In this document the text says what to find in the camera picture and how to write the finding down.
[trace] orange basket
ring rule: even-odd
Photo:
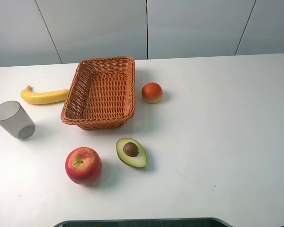
[[[134,114],[134,59],[94,58],[79,63],[61,120],[82,129],[122,126]]]

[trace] plastic cup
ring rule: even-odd
[[[35,124],[17,101],[0,104],[0,126],[17,139],[33,135]]]

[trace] avocado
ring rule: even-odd
[[[117,155],[122,162],[129,166],[146,167],[147,157],[142,145],[131,138],[122,138],[117,141]]]

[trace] apple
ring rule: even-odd
[[[67,176],[77,184],[91,184],[101,174],[102,162],[99,155],[91,148],[74,149],[66,158]]]
[[[149,83],[142,88],[142,97],[147,103],[155,104],[161,100],[162,96],[162,88],[157,83]]]

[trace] avocado flesh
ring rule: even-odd
[[[129,143],[129,142],[134,143],[138,147],[139,153],[136,157],[130,157],[127,154],[125,154],[124,151],[123,151],[124,145]],[[131,139],[131,138],[119,139],[117,141],[116,148],[117,148],[118,157],[125,164],[127,164],[129,166],[137,167],[137,168],[146,167],[146,164],[147,164],[146,152],[145,152],[144,148],[142,147],[142,145],[138,141]]]

